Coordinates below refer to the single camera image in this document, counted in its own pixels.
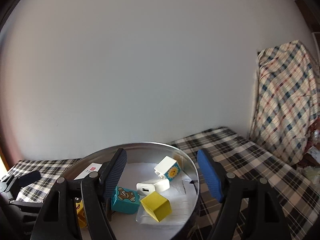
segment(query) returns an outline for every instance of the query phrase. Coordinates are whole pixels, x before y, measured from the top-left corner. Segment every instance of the yellow toy block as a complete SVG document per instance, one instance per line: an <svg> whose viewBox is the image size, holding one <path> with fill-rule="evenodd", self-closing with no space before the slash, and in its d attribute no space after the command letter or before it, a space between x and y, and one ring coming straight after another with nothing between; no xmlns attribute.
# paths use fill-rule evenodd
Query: yellow toy block
<svg viewBox="0 0 320 240"><path fill-rule="evenodd" d="M85 219L82 200L80 203L76 203L76 210L78 215L79 227L84 228L87 225L87 220Z"/></svg>
<svg viewBox="0 0 320 240"><path fill-rule="evenodd" d="M140 200L140 203L145 211L158 222L172 212L169 200L156 191Z"/></svg>

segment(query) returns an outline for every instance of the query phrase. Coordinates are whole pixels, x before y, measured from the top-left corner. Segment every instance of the teddy bear picture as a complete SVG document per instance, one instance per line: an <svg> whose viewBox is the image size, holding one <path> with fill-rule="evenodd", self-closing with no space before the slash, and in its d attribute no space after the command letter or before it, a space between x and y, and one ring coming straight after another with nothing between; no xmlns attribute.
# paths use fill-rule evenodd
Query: teddy bear picture
<svg viewBox="0 0 320 240"><path fill-rule="evenodd" d="M119 191L118 198L120 200L129 199L131 202L135 202L136 201L136 197L135 197L135 195L134 195L134 193L132 191L128 191L127 192L121 187L118 188L118 191Z"/></svg>

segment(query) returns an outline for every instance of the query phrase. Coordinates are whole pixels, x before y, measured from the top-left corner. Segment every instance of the blue and white toy block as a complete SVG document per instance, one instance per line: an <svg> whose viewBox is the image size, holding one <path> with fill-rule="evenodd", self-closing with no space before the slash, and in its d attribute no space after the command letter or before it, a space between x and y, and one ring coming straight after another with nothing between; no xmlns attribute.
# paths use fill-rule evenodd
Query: blue and white toy block
<svg viewBox="0 0 320 240"><path fill-rule="evenodd" d="M134 214L140 206L140 196L135 190L116 187L111 200L111 210L126 214Z"/></svg>
<svg viewBox="0 0 320 240"><path fill-rule="evenodd" d="M161 179L167 178L169 181L172 181L180 171L178 162L169 156L164 157L155 167L155 173Z"/></svg>

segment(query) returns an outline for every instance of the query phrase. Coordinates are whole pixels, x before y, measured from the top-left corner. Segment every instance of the metal screw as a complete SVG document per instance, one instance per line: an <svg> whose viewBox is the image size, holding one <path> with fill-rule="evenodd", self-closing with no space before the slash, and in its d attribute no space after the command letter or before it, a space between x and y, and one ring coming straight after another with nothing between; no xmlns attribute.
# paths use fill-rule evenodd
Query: metal screw
<svg viewBox="0 0 320 240"><path fill-rule="evenodd" d="M57 183L62 183L62 182L64 182L64 177L60 177L57 179Z"/></svg>
<svg viewBox="0 0 320 240"><path fill-rule="evenodd" d="M262 183L262 184L267 184L268 181L265 179L265 178L260 178L259 181Z"/></svg>
<svg viewBox="0 0 320 240"><path fill-rule="evenodd" d="M96 177L98 177L98 173L96 171L90 172L89 177L96 178Z"/></svg>
<svg viewBox="0 0 320 240"><path fill-rule="evenodd" d="M236 176L236 175L235 175L233 172L228 172L228 173L227 173L227 177L228 177L229 179L233 179L235 176Z"/></svg>

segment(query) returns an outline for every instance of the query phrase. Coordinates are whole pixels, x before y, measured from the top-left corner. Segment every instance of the plaid cloth cover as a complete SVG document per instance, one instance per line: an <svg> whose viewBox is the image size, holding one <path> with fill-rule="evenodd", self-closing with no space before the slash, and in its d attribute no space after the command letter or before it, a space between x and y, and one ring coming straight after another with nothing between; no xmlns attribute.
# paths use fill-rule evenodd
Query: plaid cloth cover
<svg viewBox="0 0 320 240"><path fill-rule="evenodd" d="M289 165L298 163L316 120L319 65L301 41L258 55L258 97L250 139Z"/></svg>
<svg viewBox="0 0 320 240"><path fill-rule="evenodd" d="M186 152L197 165L196 152L206 148L212 158L220 162L226 171L234 172L244 179L264 177L277 190L277 198L283 207L291 230L292 239L302 239L320 212L320 196L314 191L312 183L297 173L289 165L262 149L255 143L243 138L227 127L210 129L173 141L171 145ZM62 171L75 160L63 161L20 161L9 174L20 175L39 169L48 178L21 192L20 198L31 202L41 201ZM215 222L221 204L211 197L204 178L200 175L200 216L193 239L206 239ZM243 200L234 239L240 239L244 227L247 202Z"/></svg>

